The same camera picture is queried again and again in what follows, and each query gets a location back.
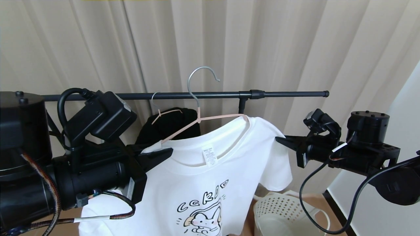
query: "pink hanger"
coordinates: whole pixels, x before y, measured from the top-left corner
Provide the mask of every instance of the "pink hanger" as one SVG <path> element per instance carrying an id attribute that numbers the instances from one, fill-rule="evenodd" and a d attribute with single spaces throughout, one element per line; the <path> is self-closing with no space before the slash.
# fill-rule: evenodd
<path id="1" fill-rule="evenodd" d="M 182 113 L 182 111 L 180 110 L 180 109 L 176 109 L 176 110 L 170 110 L 170 111 L 166 111 L 166 112 L 164 112 L 164 113 L 160 113 L 160 109 L 159 109 L 159 107 L 158 107 L 158 105 L 156 105 L 154 102 L 153 102 L 153 97 L 155 96 L 155 94 L 157 94 L 158 92 L 156 92 L 156 93 L 154 93 L 153 95 L 152 95 L 152 99 L 151 99 L 151 101 L 152 101 L 152 104 L 155 106 L 155 107 L 157 107 L 157 111 L 158 111 L 158 116 L 156 117 L 156 119 L 152 122 L 152 124 L 154 124 L 158 119 L 159 119 L 159 117 L 161 117 L 162 115 L 164 115 L 164 114 L 168 114 L 168 113 L 171 113 L 171 112 L 174 112 L 174 111 L 179 111 L 179 112 L 181 112 Z"/>
<path id="2" fill-rule="evenodd" d="M 191 75 L 188 78 L 188 83 L 187 83 L 187 87 L 188 87 L 188 92 L 189 94 L 191 94 L 191 96 L 197 101 L 197 119 L 193 122 L 191 122 L 190 124 L 188 124 L 187 126 L 183 127 L 182 129 L 178 130 L 177 132 L 175 132 L 174 134 L 172 134 L 171 136 L 167 137 L 166 139 L 162 140 L 162 143 L 173 139 L 175 136 L 177 136 L 178 134 L 182 133 L 183 131 L 185 131 L 186 129 L 188 129 L 189 127 L 193 126 L 194 124 L 200 123 L 201 121 L 207 121 L 207 120 L 215 120 L 215 119 L 220 119 L 220 118 L 226 118 L 226 117 L 238 117 L 238 116 L 242 116 L 244 118 L 244 120 L 246 122 L 249 122 L 249 119 L 246 115 L 244 114 L 228 114 L 228 115 L 217 115 L 217 116 L 210 116 L 210 117 L 201 117 L 200 115 L 200 102 L 198 100 L 198 98 L 191 92 L 191 87 L 189 85 L 190 80 L 192 75 L 199 69 L 209 69 L 211 71 L 211 73 L 213 74 L 214 78 L 216 79 L 216 81 L 220 81 L 216 74 L 214 73 L 213 69 L 208 67 L 208 66 L 200 66 L 197 69 L 195 69 Z"/>

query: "black garment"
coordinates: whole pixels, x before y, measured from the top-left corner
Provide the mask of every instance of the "black garment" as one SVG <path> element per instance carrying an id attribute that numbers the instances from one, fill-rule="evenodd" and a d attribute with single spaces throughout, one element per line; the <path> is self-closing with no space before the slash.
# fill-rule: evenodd
<path id="1" fill-rule="evenodd" d="M 136 144 L 147 144 L 147 146 L 151 146 L 158 141 L 169 137 L 197 119 L 197 111 L 188 108 L 171 108 L 161 113 L 177 109 L 181 110 L 182 113 L 174 111 L 164 114 L 159 117 L 154 124 L 152 124 L 152 122 L 156 119 L 158 114 L 150 116 L 143 125 L 143 128 L 137 137 Z M 184 132 L 175 136 L 173 140 L 193 138 L 200 135 L 200 125 L 194 124 Z"/>

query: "cartoon mouse drawing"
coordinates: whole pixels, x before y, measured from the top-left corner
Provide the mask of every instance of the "cartoon mouse drawing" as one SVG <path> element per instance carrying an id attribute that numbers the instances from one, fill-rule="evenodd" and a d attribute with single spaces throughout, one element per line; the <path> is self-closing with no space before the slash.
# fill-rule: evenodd
<path id="1" fill-rule="evenodd" d="M 221 205 L 220 200 L 210 207 L 194 211 L 184 222 L 184 227 L 193 225 L 191 231 L 205 236 L 218 236 L 221 231 Z"/>

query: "clothing rack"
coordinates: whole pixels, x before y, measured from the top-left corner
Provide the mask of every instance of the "clothing rack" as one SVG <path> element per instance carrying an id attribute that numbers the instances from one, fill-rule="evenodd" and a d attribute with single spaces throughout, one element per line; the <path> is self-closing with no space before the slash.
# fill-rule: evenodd
<path id="1" fill-rule="evenodd" d="M 119 93 L 117 94 L 123 100 L 151 100 L 153 93 Z M 248 99 L 260 99 L 266 97 L 328 97 L 329 91 L 313 91 L 313 92 L 266 92 L 263 90 L 252 89 L 249 91 L 239 92 L 195 92 L 194 95 L 199 99 L 208 98 L 239 98 L 238 113 L 243 114 L 245 111 L 245 103 Z M 58 101 L 60 95 L 43 95 L 46 102 Z M 167 92 L 157 93 L 153 99 L 192 99 L 188 92 Z M 84 101 L 78 94 L 70 95 L 67 101 Z"/>

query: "white wall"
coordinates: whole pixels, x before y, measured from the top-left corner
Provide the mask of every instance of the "white wall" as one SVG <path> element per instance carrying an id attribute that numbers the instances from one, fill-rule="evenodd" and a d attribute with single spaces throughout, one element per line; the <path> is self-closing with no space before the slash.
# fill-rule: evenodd
<path id="1" fill-rule="evenodd" d="M 401 148 L 399 162 L 417 156 L 415 152 L 420 150 L 420 63 L 387 114 L 391 118 L 385 142 Z M 354 193 L 363 180 L 363 176 L 342 171 L 328 188 L 345 216 L 348 216 Z M 420 203 L 394 205 L 368 185 L 360 195 L 352 227 L 360 236 L 420 235 Z"/>

